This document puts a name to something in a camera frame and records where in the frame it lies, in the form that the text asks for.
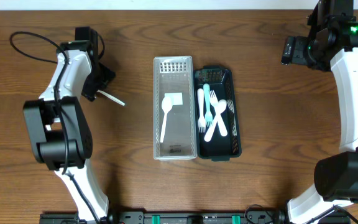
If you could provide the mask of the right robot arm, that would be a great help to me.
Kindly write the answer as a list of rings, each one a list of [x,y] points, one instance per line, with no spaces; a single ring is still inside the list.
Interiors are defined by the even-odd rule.
[[[282,64],[331,72],[341,119],[339,153],[320,160],[311,187],[290,199],[280,223],[350,223],[358,203],[358,21],[352,1],[323,0],[308,16],[309,34],[288,37]]]

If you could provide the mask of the white spoon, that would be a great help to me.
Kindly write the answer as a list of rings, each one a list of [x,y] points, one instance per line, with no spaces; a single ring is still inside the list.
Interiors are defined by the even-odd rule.
[[[170,112],[170,110],[172,109],[172,107],[173,107],[172,99],[169,96],[165,96],[164,99],[162,100],[163,123],[162,123],[162,128],[161,128],[161,133],[160,133],[160,143],[164,142],[165,130],[166,130],[166,125],[167,125],[167,115]]]
[[[103,96],[105,96],[106,98],[112,100],[113,102],[121,105],[121,106],[125,106],[126,104],[121,101],[120,99],[116,98],[115,96],[110,95],[109,93],[106,93],[105,91],[102,90],[98,90],[98,93],[102,94]]]
[[[213,119],[212,125],[208,128],[206,134],[204,135],[205,142],[210,142],[210,140],[212,139],[218,120],[219,118],[221,118],[221,113],[223,113],[226,110],[226,106],[227,106],[226,100],[219,100],[216,106],[214,106],[216,114]]]

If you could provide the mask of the pale green plastic fork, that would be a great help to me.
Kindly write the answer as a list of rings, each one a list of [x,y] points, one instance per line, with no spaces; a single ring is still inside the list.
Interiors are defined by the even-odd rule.
[[[204,91],[204,100],[205,100],[205,105],[206,105],[206,112],[205,112],[206,126],[210,127],[213,122],[213,115],[210,110],[210,97],[209,97],[210,86],[209,86],[209,84],[205,83],[203,85],[203,91]]]

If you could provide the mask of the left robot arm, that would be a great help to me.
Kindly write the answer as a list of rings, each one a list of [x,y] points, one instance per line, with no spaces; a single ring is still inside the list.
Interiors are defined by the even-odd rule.
[[[101,36],[90,27],[77,27],[75,39],[57,46],[57,67],[37,100],[26,101],[23,112],[33,155],[37,162],[61,178],[78,213],[57,215],[45,223],[112,223],[109,199],[101,190],[90,164],[93,138],[80,98],[94,101],[115,73],[100,59]]]

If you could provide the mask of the white fork diagonal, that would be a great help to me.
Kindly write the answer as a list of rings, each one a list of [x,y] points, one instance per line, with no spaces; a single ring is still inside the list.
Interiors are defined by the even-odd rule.
[[[218,100],[214,90],[209,92],[210,103],[212,104],[215,110],[214,120],[218,124],[219,132],[222,137],[227,136],[227,128],[224,124],[221,114],[226,110],[227,102],[226,100]]]

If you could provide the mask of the white fork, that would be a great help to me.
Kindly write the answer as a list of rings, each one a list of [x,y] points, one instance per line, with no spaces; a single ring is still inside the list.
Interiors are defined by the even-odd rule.
[[[206,131],[206,120],[204,118],[204,91],[202,88],[197,90],[197,98],[198,98],[198,109],[199,109],[199,118],[198,118],[198,129],[200,133],[204,133]]]

